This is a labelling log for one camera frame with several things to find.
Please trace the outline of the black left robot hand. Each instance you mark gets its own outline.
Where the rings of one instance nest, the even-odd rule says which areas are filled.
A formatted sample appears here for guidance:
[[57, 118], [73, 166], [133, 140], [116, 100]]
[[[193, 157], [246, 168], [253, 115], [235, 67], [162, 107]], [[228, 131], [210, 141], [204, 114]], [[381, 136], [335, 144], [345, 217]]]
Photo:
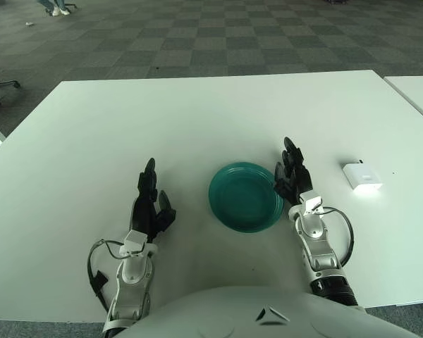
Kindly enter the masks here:
[[147, 235], [147, 242], [152, 243], [160, 232], [166, 231], [176, 219], [176, 210], [172, 207], [165, 191], [157, 190], [155, 159], [150, 158], [143, 172], [140, 173], [137, 190], [139, 192], [130, 217], [130, 230]]

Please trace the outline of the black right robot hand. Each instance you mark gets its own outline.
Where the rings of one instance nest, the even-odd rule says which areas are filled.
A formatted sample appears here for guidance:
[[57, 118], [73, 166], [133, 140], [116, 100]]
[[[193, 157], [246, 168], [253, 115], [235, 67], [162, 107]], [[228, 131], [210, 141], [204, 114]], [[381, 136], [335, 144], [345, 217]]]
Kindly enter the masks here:
[[313, 185], [300, 148], [289, 137], [283, 142], [282, 161], [276, 163], [274, 171], [274, 191], [295, 206], [301, 204], [300, 195], [313, 190]]

